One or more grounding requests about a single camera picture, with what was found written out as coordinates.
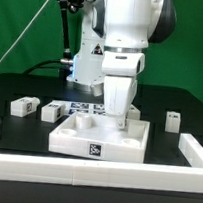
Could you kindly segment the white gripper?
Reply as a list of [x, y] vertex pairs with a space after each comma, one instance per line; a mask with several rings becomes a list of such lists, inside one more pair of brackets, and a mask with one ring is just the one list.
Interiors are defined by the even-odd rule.
[[125, 126], [128, 112], [137, 93], [137, 75], [144, 69], [143, 53], [114, 53], [106, 51], [102, 60], [103, 76], [91, 85], [94, 96], [104, 96], [106, 113], [117, 118], [117, 127]]

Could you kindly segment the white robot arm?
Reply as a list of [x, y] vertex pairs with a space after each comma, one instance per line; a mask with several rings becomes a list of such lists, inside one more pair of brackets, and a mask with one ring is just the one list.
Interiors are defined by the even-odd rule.
[[145, 49], [163, 42], [175, 28], [173, 0], [83, 0], [81, 47], [69, 81], [102, 94], [106, 114], [121, 129], [137, 93]]

